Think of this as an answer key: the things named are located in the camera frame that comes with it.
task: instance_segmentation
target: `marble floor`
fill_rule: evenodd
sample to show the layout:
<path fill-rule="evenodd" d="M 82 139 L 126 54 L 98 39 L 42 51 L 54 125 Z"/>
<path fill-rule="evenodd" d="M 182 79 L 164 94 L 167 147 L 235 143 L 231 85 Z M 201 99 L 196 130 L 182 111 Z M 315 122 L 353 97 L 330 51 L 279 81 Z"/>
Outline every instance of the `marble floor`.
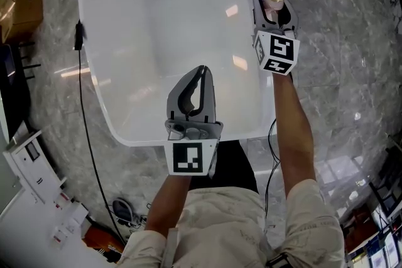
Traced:
<path fill-rule="evenodd" d="M 389 0 L 291 0 L 301 41 L 294 79 L 315 139 L 317 178 L 340 219 L 370 194 L 368 182 L 384 161 L 387 134 L 402 127 L 402 41 L 394 31 Z M 31 123 L 58 169 L 67 192 L 98 221 L 111 226 L 99 192 L 82 122 L 78 54 L 72 50 L 77 0 L 44 0 L 35 35 Z M 146 214 L 166 174 L 162 147 L 126 147 L 108 130 L 90 73 L 82 75 L 89 134 L 109 201 L 128 199 Z M 264 195 L 272 157 L 267 137 L 242 142 Z M 280 170 L 269 186 L 268 239 L 283 240 L 285 194 Z"/>

